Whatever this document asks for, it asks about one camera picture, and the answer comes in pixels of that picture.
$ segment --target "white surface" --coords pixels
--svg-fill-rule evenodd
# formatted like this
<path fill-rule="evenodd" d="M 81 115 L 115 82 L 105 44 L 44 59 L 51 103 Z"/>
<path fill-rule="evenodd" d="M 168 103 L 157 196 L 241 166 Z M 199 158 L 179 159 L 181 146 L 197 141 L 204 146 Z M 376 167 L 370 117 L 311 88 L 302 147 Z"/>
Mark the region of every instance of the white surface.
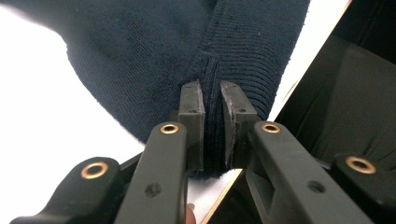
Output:
<path fill-rule="evenodd" d="M 347 0 L 312 0 L 269 120 L 274 120 Z M 124 162 L 143 150 L 94 100 L 51 30 L 0 6 L 0 223 L 39 212 L 72 167 L 94 156 Z M 202 222 L 230 181 L 190 181 L 188 203 Z"/>

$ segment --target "screw hole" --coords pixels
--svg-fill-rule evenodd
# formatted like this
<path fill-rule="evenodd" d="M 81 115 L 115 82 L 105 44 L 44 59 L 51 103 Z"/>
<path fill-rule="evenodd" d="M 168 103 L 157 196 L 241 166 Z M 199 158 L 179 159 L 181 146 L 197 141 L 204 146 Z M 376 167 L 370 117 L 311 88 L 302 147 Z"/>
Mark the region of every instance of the screw hole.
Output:
<path fill-rule="evenodd" d="M 176 133 L 178 131 L 178 127 L 175 124 L 165 124 L 161 127 L 162 133 Z"/>
<path fill-rule="evenodd" d="M 362 158 L 348 157 L 346 158 L 346 164 L 353 170 L 362 174 L 372 175 L 376 172 L 375 166 Z"/>
<path fill-rule="evenodd" d="M 311 180 L 308 182 L 308 188 L 314 191 L 315 193 L 324 193 L 326 190 L 323 185 L 321 185 L 318 181 Z"/>
<path fill-rule="evenodd" d="M 108 166 L 104 162 L 94 162 L 82 169 L 81 176 L 84 179 L 95 179 L 104 175 L 107 172 Z"/>
<path fill-rule="evenodd" d="M 267 133 L 279 133 L 280 128 L 274 124 L 264 124 L 262 125 L 262 129 Z"/>
<path fill-rule="evenodd" d="M 353 161 L 353 164 L 361 169 L 367 169 L 368 166 L 361 161 Z"/>
<path fill-rule="evenodd" d="M 161 185 L 150 184 L 146 187 L 145 194 L 149 198 L 154 198 L 154 197 L 158 196 L 159 194 L 161 194 L 161 191 L 163 191 L 163 189 L 161 188 Z"/>

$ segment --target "navy blue sweater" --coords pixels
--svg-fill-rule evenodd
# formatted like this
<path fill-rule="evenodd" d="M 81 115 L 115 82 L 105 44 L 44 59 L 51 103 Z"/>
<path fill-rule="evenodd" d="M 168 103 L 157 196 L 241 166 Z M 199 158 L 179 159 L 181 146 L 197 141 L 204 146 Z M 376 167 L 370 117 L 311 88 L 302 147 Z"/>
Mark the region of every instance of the navy blue sweater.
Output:
<path fill-rule="evenodd" d="M 219 81 L 241 86 L 267 119 L 309 0 L 6 0 L 56 31 L 81 82 L 139 140 L 178 108 L 180 88 L 204 94 L 205 170 L 220 176 Z"/>

